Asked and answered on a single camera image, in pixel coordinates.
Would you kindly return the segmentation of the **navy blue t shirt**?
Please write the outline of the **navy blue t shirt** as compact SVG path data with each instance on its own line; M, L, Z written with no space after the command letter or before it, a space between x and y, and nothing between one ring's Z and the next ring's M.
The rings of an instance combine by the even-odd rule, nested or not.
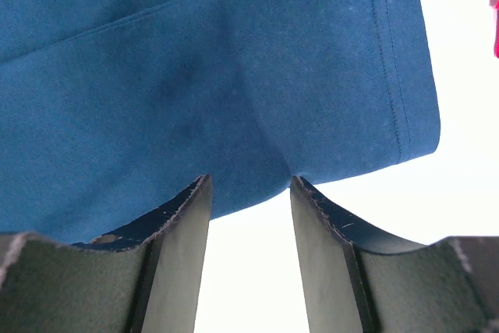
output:
M420 0L1 0L1 230L90 240L200 175L214 218L433 153Z

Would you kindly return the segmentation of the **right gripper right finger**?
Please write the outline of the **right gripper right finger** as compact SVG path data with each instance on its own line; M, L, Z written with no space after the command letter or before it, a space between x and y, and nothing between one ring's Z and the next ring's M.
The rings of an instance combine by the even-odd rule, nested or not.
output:
M290 198L312 332L497 331L497 237L415 243L335 204L299 176Z

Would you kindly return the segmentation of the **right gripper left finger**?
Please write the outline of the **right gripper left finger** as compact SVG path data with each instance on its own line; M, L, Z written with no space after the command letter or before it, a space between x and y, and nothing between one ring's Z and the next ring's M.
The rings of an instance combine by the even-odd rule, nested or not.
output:
M211 207L204 175L90 243L2 234L2 331L193 331Z

